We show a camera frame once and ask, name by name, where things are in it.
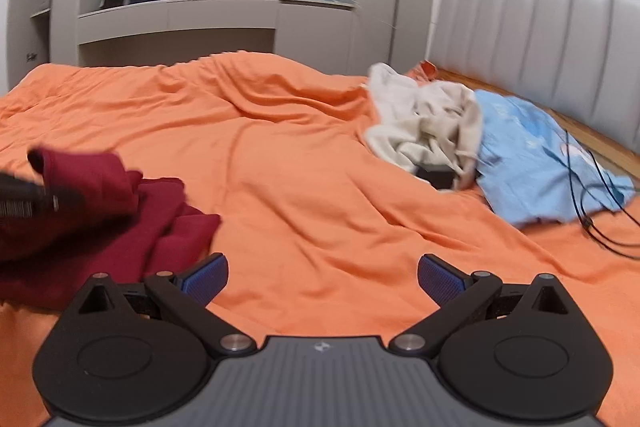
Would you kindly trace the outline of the grey padded headboard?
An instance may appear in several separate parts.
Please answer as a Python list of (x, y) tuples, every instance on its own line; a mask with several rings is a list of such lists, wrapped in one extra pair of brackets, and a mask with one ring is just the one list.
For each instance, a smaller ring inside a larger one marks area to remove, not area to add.
[(525, 98), (639, 173), (639, 0), (440, 0), (430, 61)]

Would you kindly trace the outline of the orange bed duvet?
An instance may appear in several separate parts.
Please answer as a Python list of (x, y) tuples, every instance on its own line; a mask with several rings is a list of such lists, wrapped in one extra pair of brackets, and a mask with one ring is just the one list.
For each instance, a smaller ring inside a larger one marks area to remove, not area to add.
[(255, 338), (390, 339), (435, 308), (416, 281), (433, 253), (463, 271), (527, 283), (557, 275), (608, 348), (610, 426), (639, 421), (639, 263), (577, 223), (518, 230), (477, 191), (439, 193), (373, 156), (360, 77), (286, 58), (224, 53), (172, 66), (42, 65), (1, 100), (1, 165), (27, 151), (112, 150), (149, 178), (177, 178), (217, 213), (230, 281), (210, 309)]

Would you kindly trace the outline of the cream crumpled garment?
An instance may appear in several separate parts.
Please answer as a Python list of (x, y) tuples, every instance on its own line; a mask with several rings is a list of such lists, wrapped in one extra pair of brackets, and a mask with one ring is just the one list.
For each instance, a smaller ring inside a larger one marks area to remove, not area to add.
[(367, 90), (378, 123), (363, 139), (376, 157), (410, 173), (447, 167), (455, 190), (473, 185), (483, 133), (473, 90), (445, 80), (420, 82), (384, 63), (370, 67)]

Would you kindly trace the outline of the light blue pillow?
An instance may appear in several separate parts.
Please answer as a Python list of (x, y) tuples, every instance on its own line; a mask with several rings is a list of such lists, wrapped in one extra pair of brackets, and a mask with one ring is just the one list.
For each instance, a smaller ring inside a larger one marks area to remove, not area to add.
[(477, 184), (510, 225), (572, 222), (634, 199), (629, 176), (604, 169), (542, 109), (485, 90), (475, 96), (483, 116)]

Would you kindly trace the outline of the small black box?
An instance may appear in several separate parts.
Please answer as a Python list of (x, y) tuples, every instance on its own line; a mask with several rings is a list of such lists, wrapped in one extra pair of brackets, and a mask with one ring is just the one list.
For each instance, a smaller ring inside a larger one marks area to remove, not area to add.
[(419, 166), (416, 167), (414, 175), (438, 191), (452, 190), (457, 178), (454, 170), (447, 165)]

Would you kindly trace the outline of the grey built-in wardrobe unit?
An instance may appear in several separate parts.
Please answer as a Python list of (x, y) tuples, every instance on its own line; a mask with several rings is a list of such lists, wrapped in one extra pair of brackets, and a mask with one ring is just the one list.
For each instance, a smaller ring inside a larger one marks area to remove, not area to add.
[[(73, 66), (172, 65), (213, 53), (278, 54), (326, 74), (425, 56), (433, 0), (52, 0), (50, 58)], [(1, 88), (8, 0), (1, 0)]]

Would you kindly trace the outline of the dark red knit sweater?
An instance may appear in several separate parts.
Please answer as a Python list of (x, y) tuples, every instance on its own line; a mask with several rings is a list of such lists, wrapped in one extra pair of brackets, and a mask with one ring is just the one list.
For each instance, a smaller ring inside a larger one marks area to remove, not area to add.
[(221, 225), (188, 204), (177, 178), (146, 179), (112, 153), (71, 154), (42, 146), (27, 159), (34, 182), (60, 209), (32, 219), (1, 217), (1, 298), (63, 310), (92, 274), (138, 283), (181, 272), (208, 253)]

